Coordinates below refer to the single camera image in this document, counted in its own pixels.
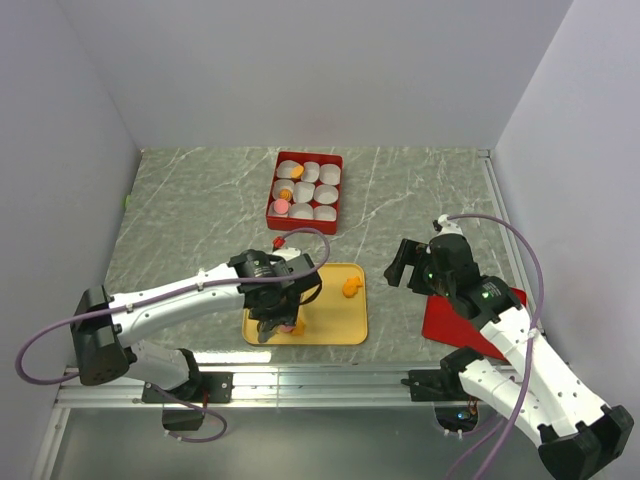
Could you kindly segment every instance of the white paper cup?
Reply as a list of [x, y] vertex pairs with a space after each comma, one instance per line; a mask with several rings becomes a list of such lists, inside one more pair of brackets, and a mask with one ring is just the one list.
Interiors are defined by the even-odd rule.
[[271, 191], [271, 195], [275, 200], [277, 200], [278, 198], [280, 198], [279, 197], [280, 192], [285, 188], [293, 192], [293, 181], [284, 180], [284, 179], [276, 180], [275, 183], [273, 184], [273, 190]]
[[298, 182], [293, 186], [293, 201], [296, 203], [308, 203], [313, 199], [316, 186], [313, 183]]
[[276, 176], [278, 178], [291, 178], [291, 171], [299, 166], [300, 164], [298, 162], [294, 162], [293, 160], [285, 160], [280, 165], [278, 165]]
[[316, 202], [322, 203], [323, 205], [331, 205], [332, 203], [336, 203], [338, 195], [339, 193], [336, 187], [332, 187], [331, 185], [320, 185], [313, 193], [313, 198]]
[[322, 205], [313, 209], [313, 219], [323, 222], [335, 222], [338, 218], [338, 212], [333, 207]]
[[338, 185], [340, 183], [340, 167], [332, 163], [321, 166], [320, 181], [325, 185]]
[[284, 215], [280, 215], [279, 213], [276, 213], [276, 211], [273, 209], [273, 202], [271, 202], [271, 205], [269, 205], [269, 214], [270, 217], [281, 217], [281, 218], [287, 218], [289, 215], [287, 213], [285, 213]]
[[308, 203], [296, 203], [289, 209], [290, 218], [313, 220], [313, 208]]
[[303, 182], [316, 183], [320, 177], [320, 165], [316, 162], [305, 162], [304, 173], [301, 180]]

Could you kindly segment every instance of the pink ball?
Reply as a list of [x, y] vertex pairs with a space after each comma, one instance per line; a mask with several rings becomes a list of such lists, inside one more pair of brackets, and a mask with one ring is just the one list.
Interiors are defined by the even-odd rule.
[[273, 202], [273, 211], [278, 215], [284, 215], [289, 211], [289, 202], [287, 202], [284, 198], [279, 198], [275, 202]]

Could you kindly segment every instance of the marble surface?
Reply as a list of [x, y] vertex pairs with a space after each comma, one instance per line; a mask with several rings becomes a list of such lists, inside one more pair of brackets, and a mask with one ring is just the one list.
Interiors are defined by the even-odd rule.
[[[354, 262], [366, 272], [367, 340], [346, 347], [255, 347], [242, 338], [239, 311], [194, 319], [150, 340], [202, 352], [200, 361], [233, 363], [433, 361], [451, 352], [420, 334], [426, 298], [387, 286], [382, 272], [400, 240], [427, 241], [441, 213], [494, 213], [474, 149], [146, 150], [107, 274], [108, 291], [144, 290], [192, 276], [249, 247], [268, 248], [275, 233], [267, 229], [264, 211], [280, 150], [332, 152], [344, 159], [330, 261]], [[477, 220], [461, 226], [483, 273], [513, 284], [498, 227]], [[321, 242], [311, 236], [292, 237], [288, 244], [319, 258]]]

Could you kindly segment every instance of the red tray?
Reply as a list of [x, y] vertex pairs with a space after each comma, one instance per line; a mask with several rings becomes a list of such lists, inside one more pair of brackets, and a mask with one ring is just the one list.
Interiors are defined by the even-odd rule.
[[[285, 160], [293, 160], [299, 164], [304, 162], [316, 162], [318, 165], [326, 165], [331, 163], [340, 167], [340, 183], [336, 185], [338, 190], [338, 201], [331, 205], [336, 209], [336, 219], [333, 222], [327, 222], [322, 220], [304, 220], [300, 218], [287, 218], [287, 217], [274, 217], [269, 215], [269, 207], [275, 201], [271, 192], [273, 191], [273, 184], [278, 177], [276, 171], [278, 166]], [[326, 155], [323, 153], [307, 153], [307, 152], [280, 152], [278, 153], [278, 159], [276, 160], [276, 167], [273, 170], [273, 177], [271, 178], [271, 187], [269, 188], [269, 199], [267, 200], [267, 209], [265, 210], [265, 216], [267, 217], [267, 227], [271, 230], [293, 230], [300, 227], [313, 227], [320, 230], [326, 235], [334, 235], [338, 231], [338, 219], [340, 218], [340, 201], [342, 199], [342, 183], [344, 182], [344, 168], [342, 166], [342, 157], [339, 155]], [[316, 187], [322, 185], [322, 182], [318, 180], [315, 182]], [[309, 202], [312, 208], [319, 206], [320, 204], [315, 200]]]
[[[524, 306], [527, 305], [527, 294], [517, 288], [513, 292]], [[468, 322], [453, 311], [453, 307], [443, 297], [429, 297], [424, 312], [422, 336], [430, 340], [453, 345], [454, 347], [471, 347], [488, 357], [505, 360], [500, 351]]]

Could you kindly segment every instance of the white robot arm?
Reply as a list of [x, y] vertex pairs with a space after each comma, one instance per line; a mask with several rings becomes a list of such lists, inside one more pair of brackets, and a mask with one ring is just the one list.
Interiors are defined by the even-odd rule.
[[[72, 325], [80, 381], [100, 385], [127, 376], [189, 400], [202, 386], [193, 353], [166, 349], [145, 338], [206, 313], [248, 308], [250, 317], [258, 320], [259, 338], [266, 341], [278, 326], [295, 325], [301, 295], [312, 288], [319, 291], [321, 279], [317, 272], [293, 281], [258, 279], [304, 274], [313, 267], [309, 256], [297, 249], [274, 254], [247, 250], [226, 264], [150, 290], [110, 296], [104, 287], [89, 289], [76, 314], [107, 309], [120, 313]], [[247, 278], [257, 281], [245, 284]]]
[[[515, 426], [538, 448], [556, 479], [586, 479], [622, 454], [633, 419], [622, 406], [610, 407], [586, 387], [551, 348], [509, 286], [500, 278], [480, 275], [460, 227], [441, 216], [438, 234], [428, 243], [404, 239], [393, 263], [385, 270], [391, 286], [398, 286], [404, 267], [414, 267], [408, 287], [423, 295], [447, 298], [454, 311], [469, 320], [514, 367], [525, 375], [529, 338], [533, 357], [528, 391]], [[510, 417], [520, 386], [494, 368], [470, 347], [442, 361], [434, 375], [403, 381], [412, 398], [435, 392], [433, 400], [469, 395]]]

